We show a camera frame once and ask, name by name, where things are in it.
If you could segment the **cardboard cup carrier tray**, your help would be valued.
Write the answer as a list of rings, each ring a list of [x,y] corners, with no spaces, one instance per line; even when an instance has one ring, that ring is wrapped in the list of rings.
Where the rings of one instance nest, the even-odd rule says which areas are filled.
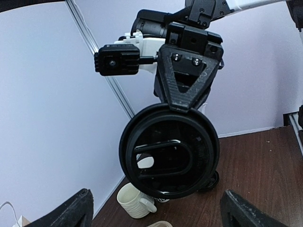
[[[148,225],[147,227],[173,227],[171,223],[161,220]]]

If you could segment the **brown paper takeout bag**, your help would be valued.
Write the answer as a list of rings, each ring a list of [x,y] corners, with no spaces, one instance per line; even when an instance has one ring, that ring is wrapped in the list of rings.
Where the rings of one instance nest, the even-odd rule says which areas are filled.
[[[12,203],[10,203],[9,201],[5,201],[4,203],[2,203],[0,205],[0,209],[2,209],[5,206],[10,206],[13,212],[13,217],[15,220],[15,224],[13,225],[13,227],[27,227],[29,224],[31,224],[32,222],[29,221],[26,217],[24,217],[23,215],[21,215],[19,218],[17,218],[17,214],[15,211],[14,206],[12,205]]]

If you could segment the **black plastic cup lid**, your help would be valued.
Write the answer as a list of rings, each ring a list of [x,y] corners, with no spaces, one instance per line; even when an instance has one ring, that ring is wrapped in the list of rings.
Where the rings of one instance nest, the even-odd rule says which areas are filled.
[[[217,132],[196,109],[142,109],[125,127],[119,161],[127,179],[155,198],[177,199],[209,188],[220,156]]]

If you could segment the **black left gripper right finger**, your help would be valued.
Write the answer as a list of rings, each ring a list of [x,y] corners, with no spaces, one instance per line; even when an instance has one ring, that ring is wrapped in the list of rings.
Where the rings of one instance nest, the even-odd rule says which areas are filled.
[[[260,211],[233,190],[225,190],[220,200],[224,227],[283,227],[284,224]]]

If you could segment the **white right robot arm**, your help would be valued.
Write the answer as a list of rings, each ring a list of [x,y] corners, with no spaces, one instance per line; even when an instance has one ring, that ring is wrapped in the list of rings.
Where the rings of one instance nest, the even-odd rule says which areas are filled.
[[[268,0],[188,0],[173,14],[140,10],[131,31],[165,40],[158,50],[154,89],[160,100],[178,112],[199,108],[224,66],[222,38],[208,31],[211,22],[268,4]]]

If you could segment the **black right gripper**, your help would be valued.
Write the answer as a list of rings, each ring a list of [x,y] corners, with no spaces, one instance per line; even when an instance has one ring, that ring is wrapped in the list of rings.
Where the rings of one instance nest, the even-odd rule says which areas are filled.
[[[199,109],[218,70],[224,67],[222,41],[216,33],[170,23],[158,52],[154,95],[172,111]]]

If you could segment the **stack of black paper cups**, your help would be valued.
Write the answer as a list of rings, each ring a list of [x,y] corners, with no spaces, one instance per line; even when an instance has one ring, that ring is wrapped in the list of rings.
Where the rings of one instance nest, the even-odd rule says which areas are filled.
[[[169,201],[169,199],[155,198],[155,197],[154,197],[154,200],[159,203],[166,203]]]

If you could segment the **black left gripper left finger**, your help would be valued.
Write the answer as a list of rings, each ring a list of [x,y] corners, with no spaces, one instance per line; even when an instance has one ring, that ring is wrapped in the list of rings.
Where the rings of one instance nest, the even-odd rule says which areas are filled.
[[[45,216],[28,224],[29,227],[90,227],[94,213],[91,190],[81,189]]]

